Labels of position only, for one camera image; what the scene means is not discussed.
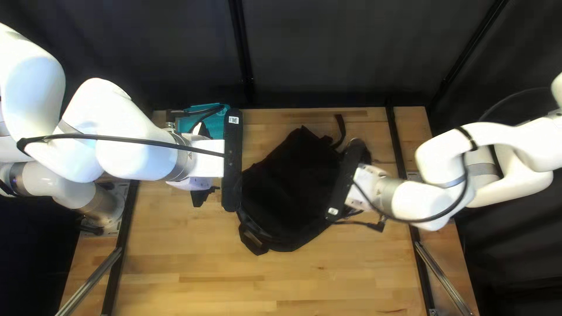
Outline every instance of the wooden tabletop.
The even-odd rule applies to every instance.
[[[333,115],[342,114],[346,140],[363,139],[373,164],[397,174],[384,108],[243,113],[244,169],[301,125],[318,136],[338,139]],[[425,110],[402,107],[395,113],[406,167],[415,170],[414,151],[431,137]],[[240,242],[238,218],[225,212],[220,200],[217,191],[194,208],[188,192],[162,182],[140,184],[117,315],[425,315],[407,225],[387,222],[383,233],[334,225],[297,251],[254,256]],[[357,217],[377,219],[373,213]],[[454,225],[423,238],[477,313]],[[80,238],[62,304],[113,250],[115,241]],[[74,315],[98,316],[106,285],[107,276]]]

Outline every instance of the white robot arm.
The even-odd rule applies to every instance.
[[[84,82],[60,117],[65,76],[48,52],[0,24],[0,195],[52,196],[97,222],[117,219],[115,201],[92,183],[104,171],[123,179],[165,180],[180,189],[205,190],[224,174],[224,140],[160,129],[117,85],[98,78]],[[134,138],[192,148],[93,139],[22,139],[56,134]],[[213,155],[197,152],[214,152]]]
[[[551,90],[562,104],[562,74]],[[487,145],[495,145],[501,179]],[[384,170],[360,165],[346,205],[376,208],[389,218],[436,231],[464,207],[539,192],[552,182],[552,171],[562,167],[562,111],[517,127],[463,125],[423,143],[415,158],[425,183],[392,179]]]

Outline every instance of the black metal frame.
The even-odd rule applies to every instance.
[[[400,146],[400,136],[398,135],[398,129],[396,127],[394,107],[390,105],[390,103],[391,100],[388,99],[386,102],[386,114],[388,120],[388,129],[390,131],[390,137],[392,140],[392,148],[394,150],[394,157],[396,160],[396,169],[398,169],[398,176],[400,178],[407,179],[406,165],[404,163],[404,157],[402,155],[402,147]],[[435,303],[433,301],[433,294],[431,292],[431,284],[429,283],[429,274],[427,271],[427,267],[423,262],[423,259],[414,250],[415,242],[420,241],[420,233],[417,227],[410,225],[410,238],[412,242],[412,251],[414,252],[414,257],[416,258],[416,267],[418,269],[418,277],[420,279],[425,311],[428,316],[432,316],[429,314],[429,310],[435,308]]]
[[[115,309],[115,301],[117,299],[117,292],[119,291],[119,281],[121,280],[121,273],[123,272],[123,261],[125,260],[127,241],[129,240],[129,233],[131,230],[131,222],[133,219],[133,209],[137,200],[139,181],[131,180],[129,185],[129,192],[125,201],[125,208],[121,217],[121,227],[117,237],[116,248],[121,248],[121,256],[111,267],[109,273],[109,280],[107,281],[106,293],[103,298],[102,316],[113,315]]]
[[[234,29],[234,40],[238,51],[238,62],[242,74],[242,84],[244,85],[244,95],[246,102],[253,102],[253,70],[252,60],[250,59],[250,48],[248,46],[248,36],[246,35],[246,21],[244,19],[244,8],[242,0],[228,0],[230,8],[230,19]]]

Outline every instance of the black curtain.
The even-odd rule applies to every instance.
[[[476,121],[510,94],[549,87],[562,72],[561,13],[557,0],[508,2],[444,97],[428,108],[434,133]]]
[[[238,102],[238,57],[227,1],[12,1],[0,21],[59,60],[67,104],[100,77],[144,111]]]

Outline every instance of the black cable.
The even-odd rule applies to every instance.
[[[104,135],[91,135],[91,134],[54,134],[48,136],[39,136],[39,137],[30,137],[30,138],[22,138],[17,141],[17,149],[21,152],[25,153],[25,146],[30,143],[40,142],[40,141],[48,141],[50,139],[61,139],[61,138],[70,138],[70,139],[94,139],[96,141],[113,141],[113,142],[122,142],[122,143],[133,143],[133,144],[142,144],[142,145],[150,145],[150,146],[159,146],[159,147],[166,147],[172,148],[177,150],[186,150],[192,151],[199,154],[211,155],[224,158],[224,154],[220,152],[195,148],[191,146],[185,145],[178,145],[166,142],[159,142],[159,141],[152,141],[150,139],[139,139],[139,138],[129,138],[129,137],[116,137],[116,136],[104,136]]]
[[[346,225],[346,224],[363,225],[363,226],[367,226],[367,227],[372,228],[372,229],[374,229],[372,226],[376,225],[374,223],[359,222],[357,220],[340,220],[338,222],[333,222],[332,224],[334,224],[334,225]]]
[[[371,200],[367,197],[367,195],[365,194],[365,192],[363,191],[363,189],[361,189],[361,187],[357,184],[357,182],[355,182],[355,180],[353,180],[353,184],[355,185],[355,187],[357,188],[357,190],[359,190],[359,193],[361,193],[361,195],[363,196],[364,199],[367,200],[367,202],[369,202],[370,206],[373,208],[373,210],[375,210],[376,212],[378,212],[380,215],[382,216],[386,216],[389,219],[392,219],[396,222],[400,222],[400,223],[424,223],[424,222],[429,222],[431,220],[436,220],[438,218],[441,218],[447,214],[449,214],[450,212],[452,212],[460,203],[460,201],[463,200],[464,196],[466,195],[466,191],[468,189],[468,172],[466,171],[466,166],[465,166],[465,159],[464,159],[464,154],[461,156],[462,161],[463,161],[463,168],[464,168],[464,187],[463,187],[463,191],[461,192],[460,196],[456,199],[455,202],[453,202],[453,204],[451,204],[449,207],[447,207],[446,209],[444,209],[443,211],[432,215],[432,216],[428,216],[426,218],[420,218],[420,219],[404,219],[404,218],[397,218],[394,217],[394,215],[388,214],[383,212],[382,210],[380,210],[378,207],[376,207],[373,202],[371,202]]]
[[[187,131],[188,133],[193,133],[193,130],[195,129],[195,127],[203,122],[204,119],[208,118],[211,115],[217,114],[218,112],[222,111],[224,109],[224,104],[221,104],[219,106],[213,107],[212,111],[209,111],[207,114],[205,114],[204,116],[202,116],[200,119],[198,119],[193,126],[191,126],[191,128]]]
[[[214,107],[208,107],[206,109],[202,109],[202,110],[197,110],[197,111],[186,111],[186,110],[172,110],[170,111],[171,114],[185,114],[183,116],[192,116],[192,115],[199,115],[199,114],[204,114],[204,113],[208,113],[211,112],[213,110],[215,110],[216,108],[220,107],[220,105],[218,106],[214,106]]]
[[[490,113],[496,111],[500,106],[503,106],[505,103],[507,103],[507,101],[511,100],[512,98],[518,97],[521,94],[527,94],[529,92],[534,92],[534,91],[543,90],[543,89],[549,89],[549,87],[537,87],[537,88],[525,89],[525,90],[515,92],[513,94],[508,95],[507,97],[501,99],[498,103],[492,105],[488,110],[486,110],[486,112],[484,112],[484,114],[482,114],[482,116],[480,116],[480,118],[478,119],[478,122],[483,121],[485,118],[487,118],[490,115]]]

